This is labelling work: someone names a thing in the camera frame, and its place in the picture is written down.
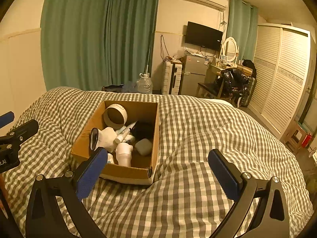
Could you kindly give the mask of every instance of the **plaid blanket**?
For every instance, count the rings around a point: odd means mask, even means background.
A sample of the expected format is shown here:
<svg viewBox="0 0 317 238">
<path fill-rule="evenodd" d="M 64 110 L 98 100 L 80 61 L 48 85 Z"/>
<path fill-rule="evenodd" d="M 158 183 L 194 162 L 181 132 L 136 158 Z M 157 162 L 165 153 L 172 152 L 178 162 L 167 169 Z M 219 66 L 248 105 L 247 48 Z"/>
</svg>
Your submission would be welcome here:
<svg viewBox="0 0 317 238">
<path fill-rule="evenodd" d="M 35 176 L 62 176 L 76 168 L 70 151 L 94 110 L 104 100 L 159 103 L 159 156 L 154 183 L 146 188 L 99 178 L 83 204 L 107 237 L 209 237 L 233 202 L 225 196 L 207 163 L 211 149 L 255 178 L 278 176 L 290 217 L 290 237 L 312 214 L 303 174 L 273 135 L 239 109 L 189 96 L 116 94 L 53 89 L 34 102 L 15 126 L 30 119 L 39 131 L 20 150 L 20 165 L 4 173 L 9 201 L 25 233 L 28 200 Z M 254 200 L 240 231 L 256 209 Z M 61 212 L 78 234 L 61 198 Z"/>
</svg>

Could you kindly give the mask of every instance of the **clear plastic bottle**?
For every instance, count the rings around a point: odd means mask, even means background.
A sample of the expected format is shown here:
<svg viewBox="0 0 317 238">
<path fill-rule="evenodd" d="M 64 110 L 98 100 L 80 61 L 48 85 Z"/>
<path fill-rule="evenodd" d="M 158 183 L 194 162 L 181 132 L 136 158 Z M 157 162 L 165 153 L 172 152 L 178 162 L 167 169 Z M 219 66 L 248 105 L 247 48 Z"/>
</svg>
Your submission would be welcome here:
<svg viewBox="0 0 317 238">
<path fill-rule="evenodd" d="M 143 94 L 152 94 L 153 83 L 148 73 L 140 73 L 140 78 L 137 81 L 137 91 Z"/>
</svg>

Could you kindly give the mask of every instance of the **red fire extinguisher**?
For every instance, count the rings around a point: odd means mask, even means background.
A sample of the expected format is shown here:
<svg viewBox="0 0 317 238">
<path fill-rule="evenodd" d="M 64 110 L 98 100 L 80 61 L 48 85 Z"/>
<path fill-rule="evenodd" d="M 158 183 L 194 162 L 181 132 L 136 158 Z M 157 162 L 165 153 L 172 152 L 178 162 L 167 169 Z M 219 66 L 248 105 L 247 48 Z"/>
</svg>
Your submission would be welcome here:
<svg viewBox="0 0 317 238">
<path fill-rule="evenodd" d="M 306 135 L 306 138 L 304 139 L 304 141 L 303 141 L 303 143 L 302 143 L 302 147 L 303 147 L 303 148 L 306 148 L 311 139 L 312 139 L 312 136 L 311 136 L 310 133 L 308 133 L 308 134 Z"/>
</svg>

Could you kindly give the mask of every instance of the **flat screen tv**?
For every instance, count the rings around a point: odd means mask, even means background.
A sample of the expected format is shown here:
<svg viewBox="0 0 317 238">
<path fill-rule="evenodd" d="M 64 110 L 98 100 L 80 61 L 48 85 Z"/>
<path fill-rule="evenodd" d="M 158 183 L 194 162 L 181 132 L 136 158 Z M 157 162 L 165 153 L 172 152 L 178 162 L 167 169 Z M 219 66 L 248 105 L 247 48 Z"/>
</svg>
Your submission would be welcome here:
<svg viewBox="0 0 317 238">
<path fill-rule="evenodd" d="M 188 22 L 185 43 L 219 51 L 222 32 L 194 22 Z"/>
</svg>

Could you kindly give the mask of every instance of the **white louvered wardrobe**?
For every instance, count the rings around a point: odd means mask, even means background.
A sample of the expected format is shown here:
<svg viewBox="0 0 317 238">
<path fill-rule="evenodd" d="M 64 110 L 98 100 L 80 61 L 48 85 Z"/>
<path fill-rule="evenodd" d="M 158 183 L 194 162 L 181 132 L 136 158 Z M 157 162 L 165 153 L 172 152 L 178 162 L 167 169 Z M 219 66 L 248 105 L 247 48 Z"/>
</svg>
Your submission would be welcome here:
<svg viewBox="0 0 317 238">
<path fill-rule="evenodd" d="M 310 32 L 260 24 L 254 64 L 257 83 L 249 108 L 281 138 L 298 111 L 310 65 Z"/>
</svg>

